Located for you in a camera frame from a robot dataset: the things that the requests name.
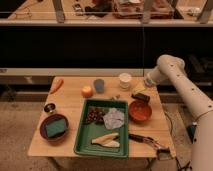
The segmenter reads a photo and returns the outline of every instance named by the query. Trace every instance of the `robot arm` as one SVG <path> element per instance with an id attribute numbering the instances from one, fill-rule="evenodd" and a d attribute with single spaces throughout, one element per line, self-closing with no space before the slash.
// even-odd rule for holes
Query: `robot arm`
<path id="1" fill-rule="evenodd" d="M 162 55 L 144 82 L 146 86 L 153 86 L 166 79 L 171 81 L 198 123 L 192 148 L 192 170 L 212 171 L 213 101 L 185 76 L 184 66 L 182 59 Z"/>

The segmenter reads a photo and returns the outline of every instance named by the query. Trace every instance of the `tiled floor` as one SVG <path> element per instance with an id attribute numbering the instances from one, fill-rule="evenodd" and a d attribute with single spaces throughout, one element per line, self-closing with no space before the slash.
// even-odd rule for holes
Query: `tiled floor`
<path id="1" fill-rule="evenodd" d="M 28 95 L 15 101 L 0 101 L 0 170 L 7 171 L 55 171 L 50 163 L 42 157 L 28 157 L 27 151 L 36 128 L 45 97 Z M 173 124 L 173 140 L 177 156 L 182 165 L 190 158 L 191 143 L 185 131 L 181 115 L 187 110 L 180 104 L 163 104 Z M 145 159 L 97 159 L 57 158 L 65 170 L 141 170 Z M 175 160 L 157 161 L 153 171 L 175 171 Z"/>

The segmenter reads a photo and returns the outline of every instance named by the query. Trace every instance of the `sponge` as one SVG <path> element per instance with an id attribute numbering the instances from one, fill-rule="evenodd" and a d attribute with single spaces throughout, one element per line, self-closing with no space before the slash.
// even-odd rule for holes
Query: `sponge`
<path id="1" fill-rule="evenodd" d="M 65 119 L 54 121 L 46 125 L 47 137 L 51 138 L 59 133 L 66 131 L 66 129 L 67 129 L 67 126 L 66 126 Z"/>

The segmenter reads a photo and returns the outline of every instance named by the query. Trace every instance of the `green tray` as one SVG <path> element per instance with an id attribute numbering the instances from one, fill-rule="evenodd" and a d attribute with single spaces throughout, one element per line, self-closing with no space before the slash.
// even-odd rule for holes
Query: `green tray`
<path id="1" fill-rule="evenodd" d="M 105 125 L 97 125 L 94 122 L 85 124 L 89 107 L 101 107 L 104 110 L 116 108 L 124 113 L 124 125 L 113 130 L 106 129 Z M 105 134 L 118 132 L 117 141 L 119 148 L 103 147 L 91 144 L 91 140 Z M 75 141 L 74 152 L 80 155 L 94 155 L 106 157 L 126 158 L 129 154 L 129 136 L 128 136 L 128 104 L 120 100 L 86 99 L 82 110 L 81 120 L 78 127 L 78 133 Z"/>

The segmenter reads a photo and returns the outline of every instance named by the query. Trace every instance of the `white container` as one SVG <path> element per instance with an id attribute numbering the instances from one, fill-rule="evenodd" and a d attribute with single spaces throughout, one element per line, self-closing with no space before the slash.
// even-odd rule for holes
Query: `white container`
<path id="1" fill-rule="evenodd" d="M 128 73 L 121 73 L 119 75 L 120 86 L 123 89 L 129 89 L 132 81 L 132 76 Z"/>

